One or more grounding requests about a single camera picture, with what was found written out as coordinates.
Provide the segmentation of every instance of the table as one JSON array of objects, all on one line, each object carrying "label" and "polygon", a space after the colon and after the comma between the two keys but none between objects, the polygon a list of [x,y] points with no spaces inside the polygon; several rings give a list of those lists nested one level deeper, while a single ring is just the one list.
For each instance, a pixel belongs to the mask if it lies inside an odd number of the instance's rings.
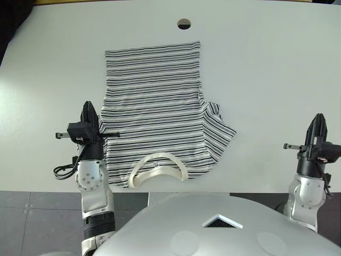
[{"label": "table", "polygon": [[[52,169],[76,145],[56,140],[105,93],[104,51],[201,41],[207,100],[237,130],[219,164],[200,178],[160,176],[132,191],[283,193],[316,113],[341,142],[340,6],[278,1],[113,1],[36,6],[0,67],[0,190],[77,191]],[[177,28],[181,18],[191,21]],[[341,161],[327,165],[341,191]],[[112,187],[113,191],[130,191]]]}]

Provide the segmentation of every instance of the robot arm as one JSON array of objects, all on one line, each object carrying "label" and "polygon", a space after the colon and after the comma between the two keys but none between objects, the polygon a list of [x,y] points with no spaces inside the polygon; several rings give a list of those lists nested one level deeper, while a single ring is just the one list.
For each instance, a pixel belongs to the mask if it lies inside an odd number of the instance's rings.
[{"label": "robot arm", "polygon": [[95,250],[115,233],[113,196],[103,161],[103,138],[119,137],[119,133],[99,133],[98,117],[90,101],[85,102],[83,106],[80,122],[70,123],[67,131],[68,133],[56,133],[56,138],[71,138],[78,144],[79,157],[69,174],[59,174],[63,168],[55,170],[54,174],[56,178],[64,179],[77,170],[75,181],[82,194],[84,222],[82,256],[92,256]]},{"label": "robot arm", "polygon": [[317,231],[317,212],[332,196],[331,175],[325,165],[341,156],[341,146],[326,142],[327,126],[322,114],[317,114],[309,126],[303,146],[284,144],[284,149],[297,149],[298,165],[294,181],[289,186],[289,198],[284,214],[290,219]]},{"label": "robot arm", "polygon": [[[74,157],[73,165],[57,167],[54,175],[57,179],[67,179],[76,174],[76,185],[82,194],[82,256],[92,256],[115,233],[112,191],[103,161],[103,138],[119,137],[119,133],[99,133],[98,117],[90,101],[84,104],[80,122],[70,123],[67,131],[56,133],[56,138],[71,138],[78,144],[79,157]],[[284,145],[286,149],[299,150],[297,174],[289,186],[284,213],[290,220],[315,231],[317,211],[327,196],[331,196],[328,189],[331,175],[324,173],[324,167],[341,156],[341,146],[326,142],[326,137],[326,121],[322,114],[317,114],[307,131],[304,146]],[[66,168],[72,170],[59,173]]]}]

